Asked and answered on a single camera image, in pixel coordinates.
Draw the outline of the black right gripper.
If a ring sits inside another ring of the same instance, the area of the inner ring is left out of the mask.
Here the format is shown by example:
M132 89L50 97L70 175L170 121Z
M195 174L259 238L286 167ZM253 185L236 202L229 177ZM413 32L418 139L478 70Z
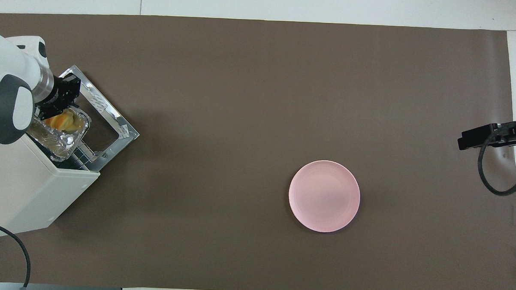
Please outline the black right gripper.
M504 124L486 124L462 132L462 136L457 140L459 150L480 148L492 133L496 133L496 135L489 141L489 147L516 146L516 121L512 121Z

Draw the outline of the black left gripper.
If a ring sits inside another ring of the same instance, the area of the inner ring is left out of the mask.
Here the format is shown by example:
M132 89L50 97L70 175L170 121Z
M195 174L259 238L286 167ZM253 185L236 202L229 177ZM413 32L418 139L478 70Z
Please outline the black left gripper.
M69 106L75 105L80 93L81 80L74 74L55 77L52 92L37 103L37 119L43 121L60 115Z

